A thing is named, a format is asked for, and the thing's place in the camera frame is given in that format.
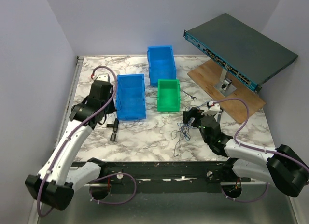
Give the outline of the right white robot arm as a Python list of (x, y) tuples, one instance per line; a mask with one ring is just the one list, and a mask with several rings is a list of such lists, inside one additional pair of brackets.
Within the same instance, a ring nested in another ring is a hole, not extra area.
[(203, 141), (213, 153), (229, 159), (222, 176), (231, 182), (236, 178), (252, 178), (274, 185), (290, 197), (298, 197), (309, 182), (309, 168), (287, 145), (262, 147), (237, 140), (221, 131), (215, 115), (218, 104), (200, 110), (183, 111), (183, 123), (200, 131)]

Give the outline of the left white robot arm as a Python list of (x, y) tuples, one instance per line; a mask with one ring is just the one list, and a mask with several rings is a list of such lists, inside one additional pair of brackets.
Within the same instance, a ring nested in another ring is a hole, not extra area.
[(81, 168), (71, 171), (72, 163), (97, 123), (115, 111), (113, 85), (96, 80), (89, 95), (70, 114), (67, 128), (56, 149), (37, 175), (28, 175), (25, 186), (39, 203), (64, 210), (74, 193), (90, 181), (104, 182), (107, 177), (105, 163), (91, 158)]

